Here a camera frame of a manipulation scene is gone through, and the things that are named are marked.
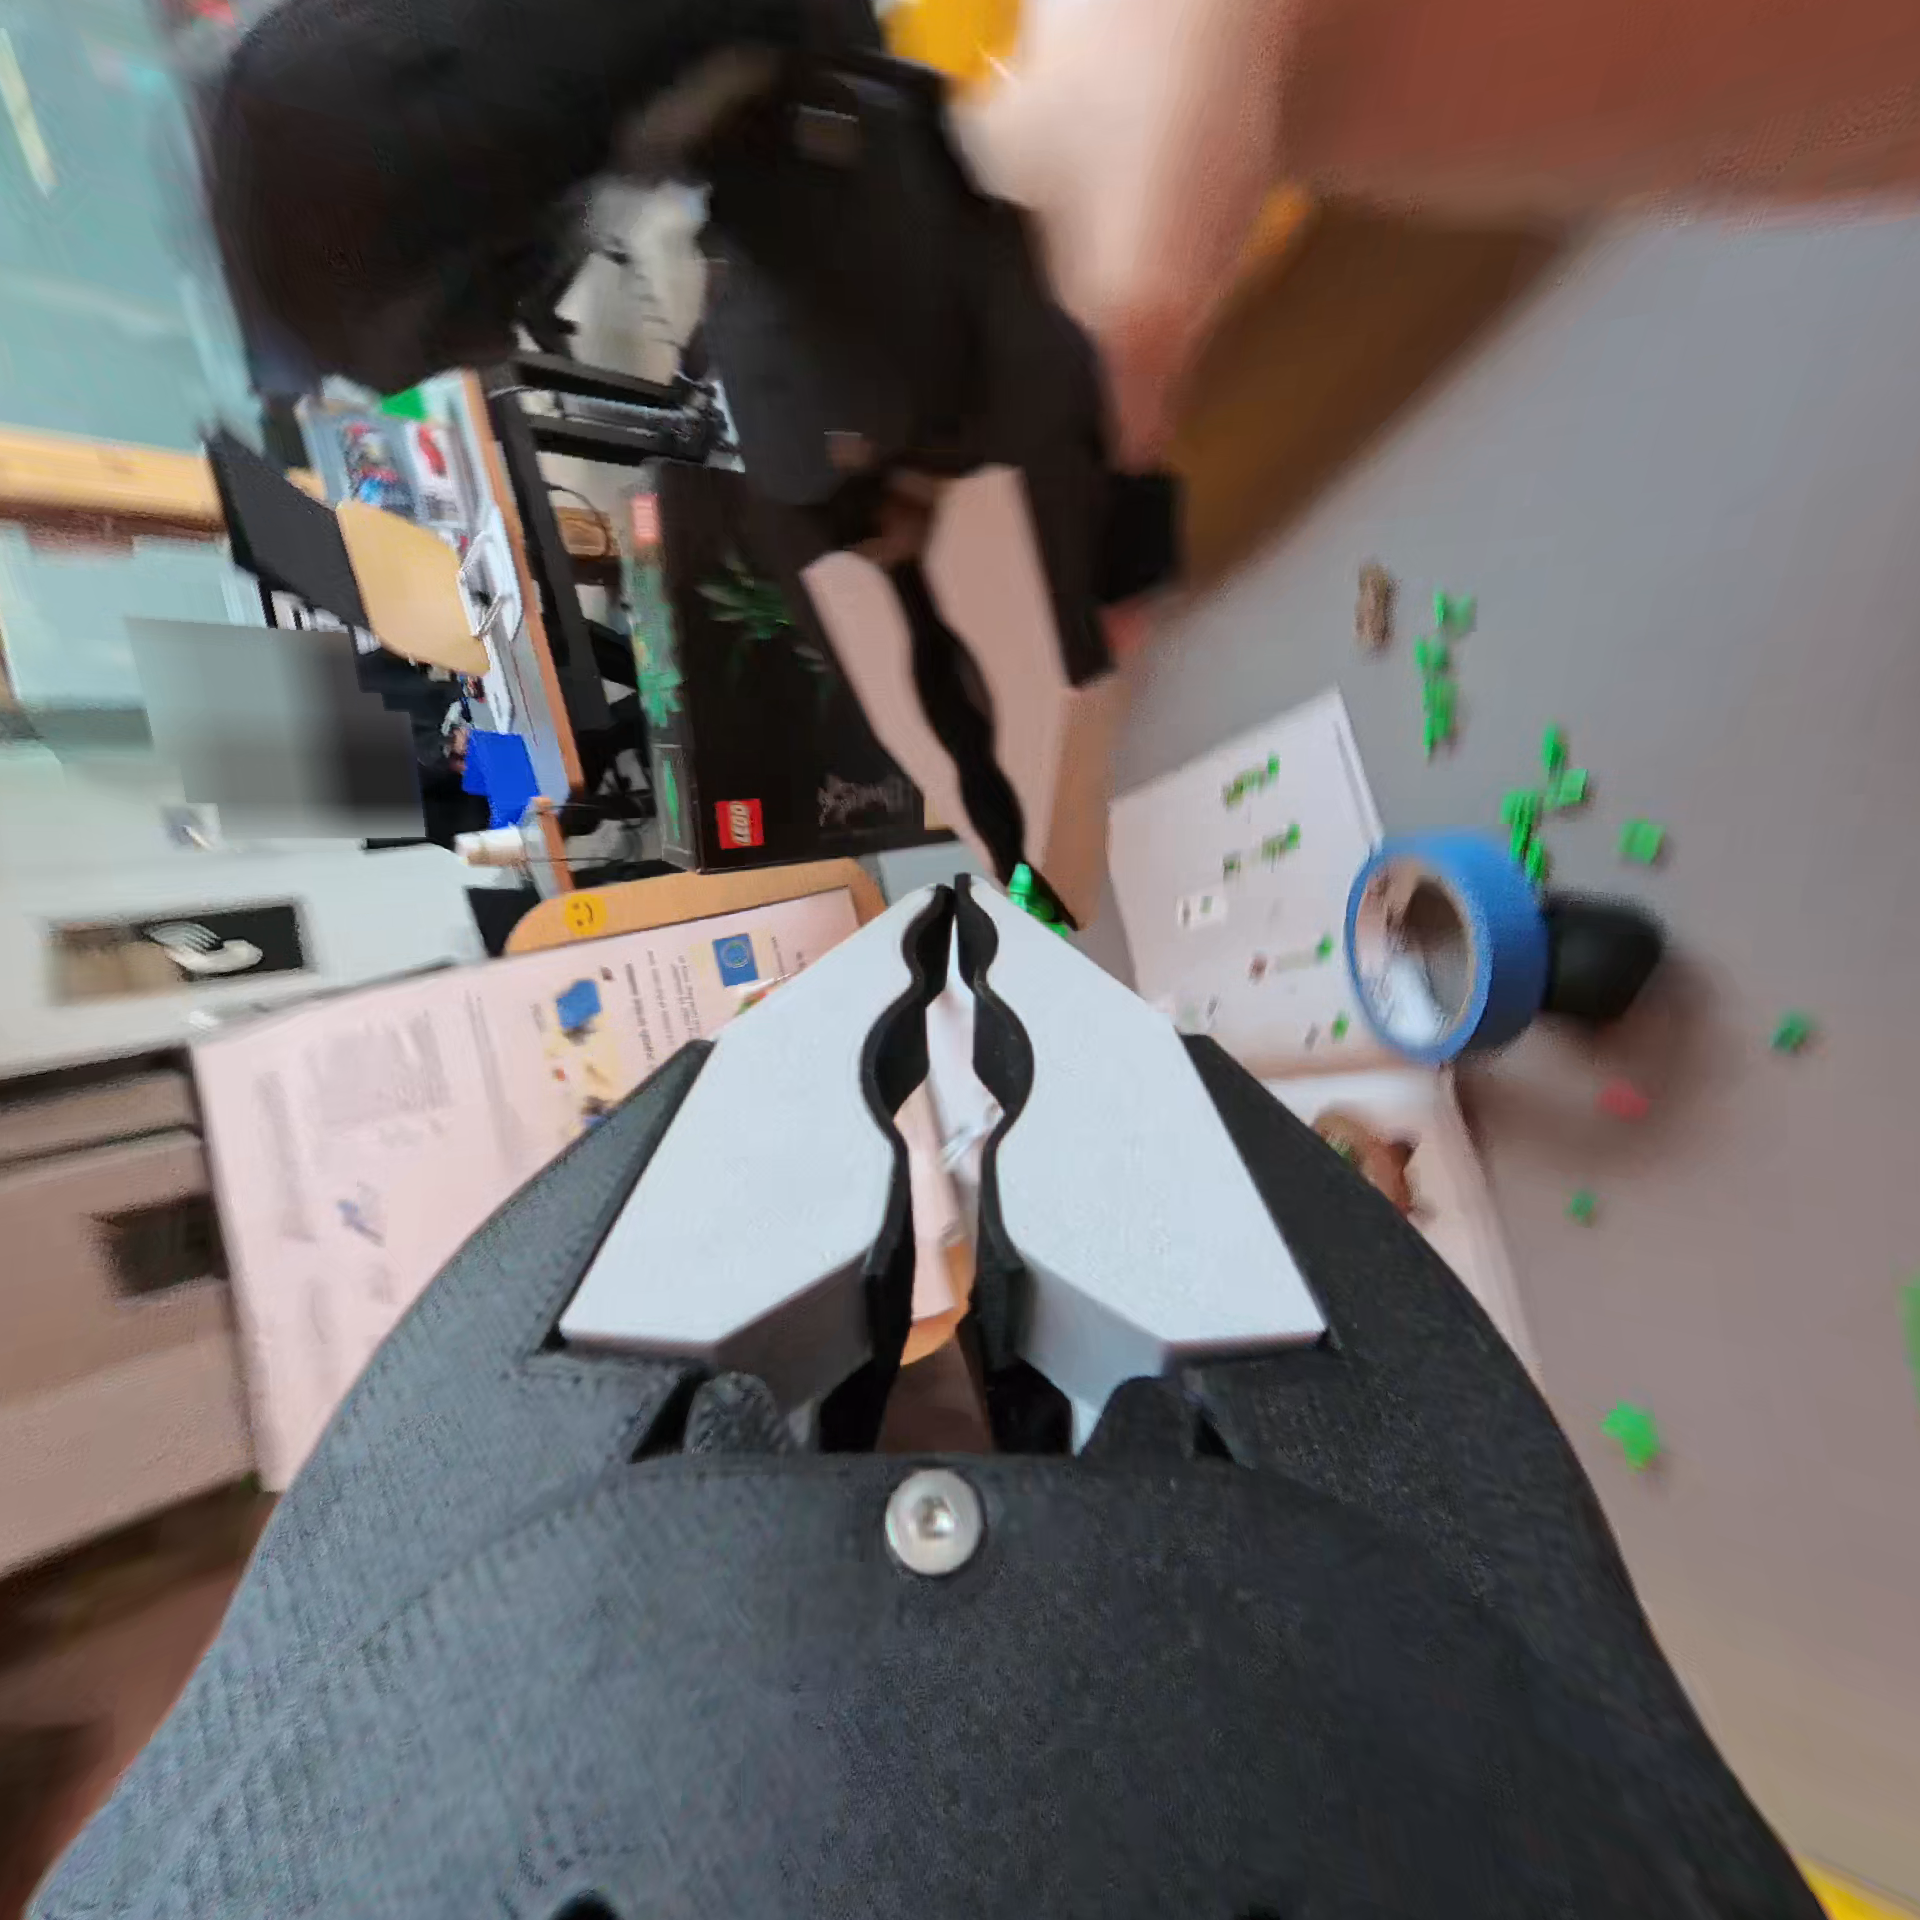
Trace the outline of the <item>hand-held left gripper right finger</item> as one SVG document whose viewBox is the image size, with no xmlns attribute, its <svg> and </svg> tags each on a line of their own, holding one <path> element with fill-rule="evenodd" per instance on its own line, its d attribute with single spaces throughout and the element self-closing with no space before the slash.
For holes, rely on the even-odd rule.
<svg viewBox="0 0 1920 1920">
<path fill-rule="evenodd" d="M 971 1347 L 996 1445 L 1076 1453 L 1114 1391 L 1330 1327 L 1172 1020 L 996 887 L 957 884 L 980 1149 Z"/>
</svg>

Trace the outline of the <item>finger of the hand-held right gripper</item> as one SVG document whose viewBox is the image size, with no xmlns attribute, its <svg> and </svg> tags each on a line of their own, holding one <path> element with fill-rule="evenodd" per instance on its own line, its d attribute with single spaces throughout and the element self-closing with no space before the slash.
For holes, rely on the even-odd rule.
<svg viewBox="0 0 1920 1920">
<path fill-rule="evenodd" d="M 928 568 L 827 551 L 802 588 L 878 740 L 996 881 L 1025 861 L 1025 809 L 996 753 L 996 711 Z"/>
<path fill-rule="evenodd" d="M 1095 920 L 1110 874 L 1110 779 L 1126 682 L 1076 684 L 1016 467 L 947 487 L 921 556 L 943 664 L 934 734 L 996 876 L 1028 866 L 1069 920 Z"/>
</svg>

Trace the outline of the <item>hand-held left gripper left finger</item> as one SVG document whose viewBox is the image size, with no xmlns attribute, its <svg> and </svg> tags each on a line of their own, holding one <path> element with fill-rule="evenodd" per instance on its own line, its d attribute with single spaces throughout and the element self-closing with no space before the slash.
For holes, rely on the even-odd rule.
<svg viewBox="0 0 1920 1920">
<path fill-rule="evenodd" d="M 922 1316 L 961 1308 L 928 1091 L 957 899 L 922 887 L 707 1044 L 559 1314 L 588 1356 L 760 1379 L 869 1453 Z"/>
</svg>

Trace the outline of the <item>person's right forearm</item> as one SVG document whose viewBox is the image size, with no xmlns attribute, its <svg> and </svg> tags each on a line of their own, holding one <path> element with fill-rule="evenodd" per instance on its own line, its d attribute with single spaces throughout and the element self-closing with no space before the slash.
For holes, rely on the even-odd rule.
<svg viewBox="0 0 1920 1920">
<path fill-rule="evenodd" d="M 1438 218 L 1914 201 L 1915 4 L 1041 4 L 963 112 L 1152 465 L 1273 188 Z"/>
</svg>

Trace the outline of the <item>black lego box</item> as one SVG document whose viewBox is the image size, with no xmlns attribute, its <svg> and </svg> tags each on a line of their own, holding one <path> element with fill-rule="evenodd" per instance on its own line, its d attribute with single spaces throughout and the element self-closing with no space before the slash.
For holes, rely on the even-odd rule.
<svg viewBox="0 0 1920 1920">
<path fill-rule="evenodd" d="M 668 864 L 763 868 L 947 837 L 879 746 L 736 469 L 651 460 L 617 528 Z"/>
</svg>

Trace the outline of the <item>white lego instruction booklet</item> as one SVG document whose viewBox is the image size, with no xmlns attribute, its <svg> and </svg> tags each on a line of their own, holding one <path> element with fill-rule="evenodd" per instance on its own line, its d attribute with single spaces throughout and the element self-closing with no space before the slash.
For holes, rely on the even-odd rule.
<svg viewBox="0 0 1920 1920">
<path fill-rule="evenodd" d="M 1110 809 L 1110 874 L 1138 994 L 1214 1039 L 1357 1154 L 1540 1370 L 1454 1073 L 1391 1051 L 1344 957 L 1352 881 L 1380 845 L 1339 689 Z"/>
</svg>

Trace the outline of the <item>scattered green lego pieces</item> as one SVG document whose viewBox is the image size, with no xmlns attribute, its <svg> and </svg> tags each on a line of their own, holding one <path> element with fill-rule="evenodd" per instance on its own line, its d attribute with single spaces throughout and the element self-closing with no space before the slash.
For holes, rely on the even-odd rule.
<svg viewBox="0 0 1920 1920">
<path fill-rule="evenodd" d="M 1431 601 L 1431 635 L 1414 637 L 1414 666 L 1425 689 L 1425 753 L 1431 758 L 1451 746 L 1457 723 L 1457 676 L 1454 670 L 1454 643 L 1473 632 L 1478 601 L 1436 590 Z M 1566 735 L 1559 727 L 1542 734 L 1540 778 L 1532 787 L 1516 787 L 1501 797 L 1500 841 L 1524 866 L 1540 904 L 1549 889 L 1552 861 L 1545 845 L 1545 822 L 1564 810 L 1587 804 L 1591 789 L 1589 769 L 1571 762 Z M 1600 1428 L 1623 1453 L 1632 1471 L 1649 1471 L 1663 1453 L 1663 1441 L 1652 1408 L 1645 1405 L 1614 1405 Z"/>
</svg>

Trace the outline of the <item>white printed instruction sheet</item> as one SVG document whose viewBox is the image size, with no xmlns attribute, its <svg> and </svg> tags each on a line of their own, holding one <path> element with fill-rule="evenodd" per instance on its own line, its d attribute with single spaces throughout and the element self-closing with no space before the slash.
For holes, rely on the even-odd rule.
<svg viewBox="0 0 1920 1920">
<path fill-rule="evenodd" d="M 252 1443 L 289 1489 L 419 1293 L 556 1157 L 864 925 L 845 891 L 369 987 L 198 1044 Z M 640 1171 L 615 1173 L 612 1216 Z M 535 1252 L 611 1223 L 564 1200 Z"/>
</svg>

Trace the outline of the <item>blue plastic bin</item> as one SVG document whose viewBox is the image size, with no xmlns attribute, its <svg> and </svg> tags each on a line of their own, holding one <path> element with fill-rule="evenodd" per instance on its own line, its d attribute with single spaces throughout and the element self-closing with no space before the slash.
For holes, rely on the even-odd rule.
<svg viewBox="0 0 1920 1920">
<path fill-rule="evenodd" d="M 490 827 L 517 827 L 541 797 L 530 749 L 517 732 L 467 732 L 462 792 L 488 804 Z"/>
</svg>

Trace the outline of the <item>blue tape roll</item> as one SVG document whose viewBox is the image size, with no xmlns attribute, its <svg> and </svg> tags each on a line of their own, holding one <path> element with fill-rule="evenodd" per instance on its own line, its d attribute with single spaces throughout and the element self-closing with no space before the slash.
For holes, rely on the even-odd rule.
<svg viewBox="0 0 1920 1920">
<path fill-rule="evenodd" d="M 1369 1034 L 1425 1067 L 1513 1044 L 1548 999 L 1542 904 L 1471 827 L 1382 841 L 1352 878 L 1341 957 Z"/>
</svg>

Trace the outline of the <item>black round object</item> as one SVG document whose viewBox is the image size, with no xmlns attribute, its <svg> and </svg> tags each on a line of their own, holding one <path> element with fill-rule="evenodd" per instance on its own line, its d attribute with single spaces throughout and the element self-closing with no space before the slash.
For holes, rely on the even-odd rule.
<svg viewBox="0 0 1920 1920">
<path fill-rule="evenodd" d="M 1643 997 L 1668 950 L 1667 925 L 1614 896 L 1549 891 L 1542 1016 L 1606 1029 Z"/>
</svg>

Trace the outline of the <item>white cabinet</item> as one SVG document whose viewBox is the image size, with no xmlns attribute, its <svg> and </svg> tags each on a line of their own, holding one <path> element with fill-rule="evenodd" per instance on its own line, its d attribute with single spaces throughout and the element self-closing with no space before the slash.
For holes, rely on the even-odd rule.
<svg viewBox="0 0 1920 1920">
<path fill-rule="evenodd" d="M 5 868 L 5 1573 L 252 1471 L 189 1049 L 478 953 L 437 847 Z"/>
</svg>

